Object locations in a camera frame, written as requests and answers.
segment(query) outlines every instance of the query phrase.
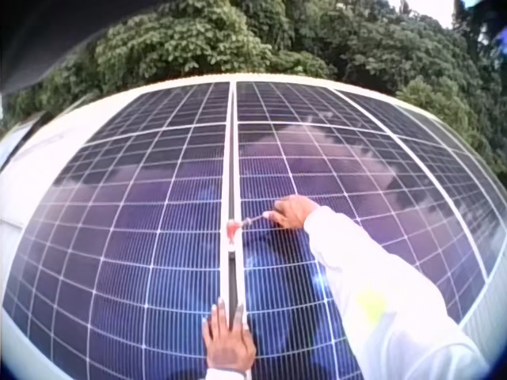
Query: white sleeve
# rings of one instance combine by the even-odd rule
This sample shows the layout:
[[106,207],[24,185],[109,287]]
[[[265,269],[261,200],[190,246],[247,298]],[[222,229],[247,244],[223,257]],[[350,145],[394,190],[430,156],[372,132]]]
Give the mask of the white sleeve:
[[234,370],[217,370],[208,368],[206,380],[245,380],[245,376]]
[[447,315],[437,287],[328,207],[304,223],[326,267],[345,334],[365,379],[480,378],[474,343]]

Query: hand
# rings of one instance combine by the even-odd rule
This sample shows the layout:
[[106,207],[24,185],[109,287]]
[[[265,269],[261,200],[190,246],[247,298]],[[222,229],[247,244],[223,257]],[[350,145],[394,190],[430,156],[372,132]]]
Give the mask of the hand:
[[265,218],[280,224],[283,228],[302,228],[308,215],[319,205],[306,196],[286,196],[275,202],[274,211],[262,214]]
[[248,325],[242,323],[243,306],[238,306],[232,330],[227,327],[225,304],[212,307],[211,323],[203,320],[203,339],[206,345],[208,368],[246,373],[254,364],[256,349]]

